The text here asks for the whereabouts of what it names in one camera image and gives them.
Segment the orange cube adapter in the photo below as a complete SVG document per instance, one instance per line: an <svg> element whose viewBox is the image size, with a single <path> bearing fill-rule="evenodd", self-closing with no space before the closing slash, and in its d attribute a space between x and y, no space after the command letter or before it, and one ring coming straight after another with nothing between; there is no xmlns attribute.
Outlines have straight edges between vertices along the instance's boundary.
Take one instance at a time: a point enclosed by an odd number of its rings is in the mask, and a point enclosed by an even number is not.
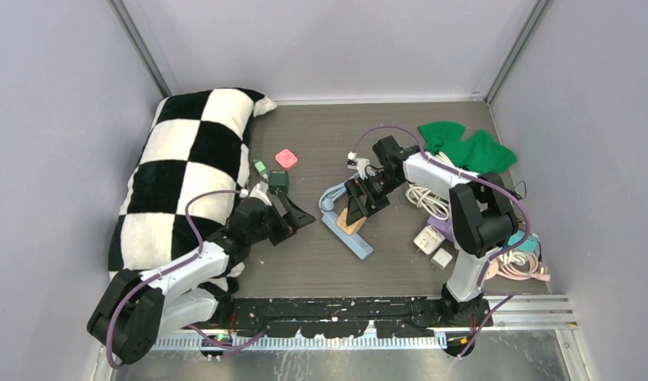
<svg viewBox="0 0 648 381"><path fill-rule="evenodd" d="M359 220L355 221L354 223L348 224L347 217L348 217L348 209L344 208L336 220L336 225L338 228L340 228L343 231L343 233L345 233L348 236L357 234L357 232L361 229L361 226L367 220L366 217L362 217Z"/></svg>

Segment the light blue power strip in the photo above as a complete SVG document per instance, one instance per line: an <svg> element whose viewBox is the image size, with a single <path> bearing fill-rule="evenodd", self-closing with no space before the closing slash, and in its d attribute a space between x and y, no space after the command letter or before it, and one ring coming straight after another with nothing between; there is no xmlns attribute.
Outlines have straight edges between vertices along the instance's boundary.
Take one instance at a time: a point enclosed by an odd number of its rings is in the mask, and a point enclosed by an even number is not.
<svg viewBox="0 0 648 381"><path fill-rule="evenodd" d="M338 218L346 215L347 210L344 210L340 215L333 211L326 211L322 215L322 222L360 260L365 260L373 253L373 248L358 233L349 235L338 225Z"/></svg>

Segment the dark green cube adapter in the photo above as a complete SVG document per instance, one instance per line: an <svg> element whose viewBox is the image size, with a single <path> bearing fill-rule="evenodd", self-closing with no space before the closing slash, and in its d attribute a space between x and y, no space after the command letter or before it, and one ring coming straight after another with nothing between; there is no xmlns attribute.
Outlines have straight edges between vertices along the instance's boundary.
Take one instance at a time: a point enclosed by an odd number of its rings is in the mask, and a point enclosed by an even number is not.
<svg viewBox="0 0 648 381"><path fill-rule="evenodd" d="M289 191L289 173L284 170L270 171L268 173L268 191L271 194L287 194Z"/></svg>

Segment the light green small plug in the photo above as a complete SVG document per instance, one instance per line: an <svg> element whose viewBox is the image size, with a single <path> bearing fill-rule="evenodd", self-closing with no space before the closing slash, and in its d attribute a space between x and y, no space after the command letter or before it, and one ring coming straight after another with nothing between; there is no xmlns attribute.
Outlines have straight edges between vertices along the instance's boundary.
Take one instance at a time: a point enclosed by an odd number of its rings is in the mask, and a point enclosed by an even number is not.
<svg viewBox="0 0 648 381"><path fill-rule="evenodd" d="M266 165L261 160L254 159L253 160L253 166L254 166L257 174L263 180L266 180L266 181L269 180L269 171L268 171Z"/></svg>

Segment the pink small plug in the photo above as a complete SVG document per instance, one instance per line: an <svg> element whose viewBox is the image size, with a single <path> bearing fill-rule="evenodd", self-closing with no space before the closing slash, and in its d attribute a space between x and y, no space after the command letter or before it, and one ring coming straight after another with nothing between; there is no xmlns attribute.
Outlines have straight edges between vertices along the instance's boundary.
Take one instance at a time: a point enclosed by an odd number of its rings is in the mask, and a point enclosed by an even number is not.
<svg viewBox="0 0 648 381"><path fill-rule="evenodd" d="M277 152L275 160L284 170L293 168L299 161L297 155L288 148Z"/></svg>

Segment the white tiger cube socket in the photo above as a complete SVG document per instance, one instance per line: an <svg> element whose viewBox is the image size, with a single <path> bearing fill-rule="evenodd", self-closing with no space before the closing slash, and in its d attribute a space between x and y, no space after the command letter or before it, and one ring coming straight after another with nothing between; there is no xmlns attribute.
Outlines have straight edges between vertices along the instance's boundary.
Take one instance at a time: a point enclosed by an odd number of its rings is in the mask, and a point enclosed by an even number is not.
<svg viewBox="0 0 648 381"><path fill-rule="evenodd" d="M445 236L438 229L428 225L417 234L413 243L420 252L430 255L436 252L445 240Z"/></svg>

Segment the white charger plug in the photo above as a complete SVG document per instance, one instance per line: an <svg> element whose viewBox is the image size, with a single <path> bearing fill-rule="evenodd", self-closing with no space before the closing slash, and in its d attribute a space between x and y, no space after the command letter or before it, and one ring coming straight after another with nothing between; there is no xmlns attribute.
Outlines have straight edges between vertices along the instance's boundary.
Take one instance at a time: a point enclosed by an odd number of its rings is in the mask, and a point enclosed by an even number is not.
<svg viewBox="0 0 648 381"><path fill-rule="evenodd" d="M446 269L453 256L444 248L439 248L430 258L430 263L440 270Z"/></svg>

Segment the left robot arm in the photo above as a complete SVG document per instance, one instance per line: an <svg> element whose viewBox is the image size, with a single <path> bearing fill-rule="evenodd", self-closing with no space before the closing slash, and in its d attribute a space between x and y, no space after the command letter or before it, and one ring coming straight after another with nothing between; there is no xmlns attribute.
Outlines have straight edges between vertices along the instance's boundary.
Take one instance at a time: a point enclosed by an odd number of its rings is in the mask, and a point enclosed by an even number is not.
<svg viewBox="0 0 648 381"><path fill-rule="evenodd" d="M202 321L213 329L224 327L232 302L203 284L225 278L247 258L252 245L264 240L278 245L315 222L283 192L277 195L285 209L280 214L266 186L258 183L238 191L241 202L226 225L208 238L191 222L196 249L152 270L123 269L111 279L87 332L104 345L113 369L136 363L159 337L177 329Z"/></svg>

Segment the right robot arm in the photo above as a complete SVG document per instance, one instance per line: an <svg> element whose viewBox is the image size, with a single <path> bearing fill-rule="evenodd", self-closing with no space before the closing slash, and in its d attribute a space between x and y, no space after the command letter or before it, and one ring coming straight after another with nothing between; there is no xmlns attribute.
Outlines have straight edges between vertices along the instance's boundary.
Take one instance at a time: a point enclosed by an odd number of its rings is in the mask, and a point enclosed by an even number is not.
<svg viewBox="0 0 648 381"><path fill-rule="evenodd" d="M388 195L405 183L419 185L444 198L449 224L458 249L453 273L442 287L439 311L445 322L462 325L482 303L482 284L492 257L501 253L519 222L512 206L515 197L495 172L483 175L448 165L418 145L402 148L394 137L372 147L379 167L355 151L347 165L357 177L345 182L351 226L388 206Z"/></svg>

